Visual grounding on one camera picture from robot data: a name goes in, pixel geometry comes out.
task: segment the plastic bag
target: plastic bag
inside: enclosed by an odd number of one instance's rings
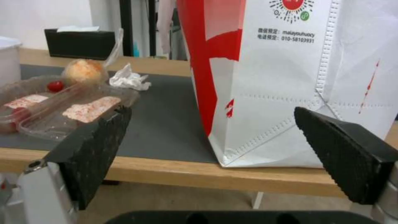
[[[76,59],[65,67],[62,76],[75,82],[92,81],[103,83],[107,81],[109,79],[107,67],[117,60],[122,43],[123,29],[120,28],[115,46],[103,64],[90,59]]]

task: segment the white container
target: white container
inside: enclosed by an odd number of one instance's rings
[[[17,39],[0,36],[0,87],[21,80],[20,45]]]

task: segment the black pole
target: black pole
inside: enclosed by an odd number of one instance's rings
[[[156,11],[155,0],[148,1],[149,13],[149,55],[156,56]]]
[[[131,19],[131,0],[119,0],[120,23],[124,30],[123,55],[133,56],[133,22]]]

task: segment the tissue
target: tissue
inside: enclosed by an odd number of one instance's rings
[[[96,32],[99,29],[100,29],[99,26],[88,26],[88,27],[62,26],[57,29],[57,33],[60,33],[60,32]]]
[[[131,65],[128,63],[123,69],[116,72],[115,76],[110,78],[109,84],[114,87],[119,88],[132,88],[137,91],[148,90],[151,86],[150,82],[143,81],[148,77],[148,75],[141,76],[138,73],[134,73],[131,70]]]

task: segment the red and white bag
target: red and white bag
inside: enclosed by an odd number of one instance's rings
[[[160,0],[161,31],[172,4]],[[204,129],[222,166],[321,166],[295,125],[296,106],[387,135],[398,111],[398,1],[176,5]]]

